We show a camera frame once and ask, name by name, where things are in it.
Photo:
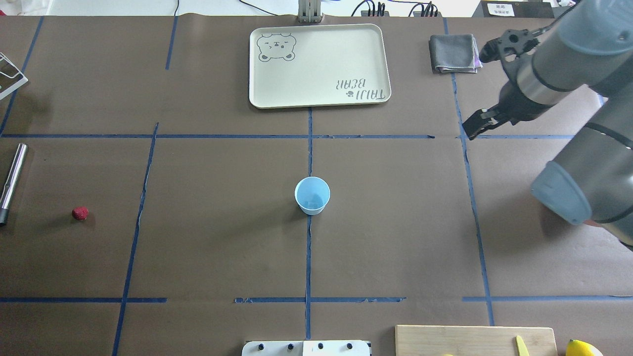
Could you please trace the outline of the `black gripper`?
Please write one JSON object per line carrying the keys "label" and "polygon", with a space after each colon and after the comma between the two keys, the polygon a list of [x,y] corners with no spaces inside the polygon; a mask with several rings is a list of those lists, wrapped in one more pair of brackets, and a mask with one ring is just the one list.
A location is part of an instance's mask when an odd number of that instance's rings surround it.
{"label": "black gripper", "polygon": [[552,104],[540,104],[526,97],[513,83],[506,83],[500,89],[499,102],[496,107],[475,111],[462,123],[462,129],[469,140],[480,134],[511,122],[535,120],[547,112]]}

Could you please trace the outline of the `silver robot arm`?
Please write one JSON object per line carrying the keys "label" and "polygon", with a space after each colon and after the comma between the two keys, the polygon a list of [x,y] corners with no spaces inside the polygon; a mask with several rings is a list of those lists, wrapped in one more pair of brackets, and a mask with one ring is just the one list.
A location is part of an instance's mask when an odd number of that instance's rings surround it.
{"label": "silver robot arm", "polygon": [[562,117],[568,142],[531,195],[567,223],[592,223],[631,249],[632,2],[578,0],[547,25],[505,30],[479,58],[499,62],[507,80],[496,104],[465,119],[466,137]]}

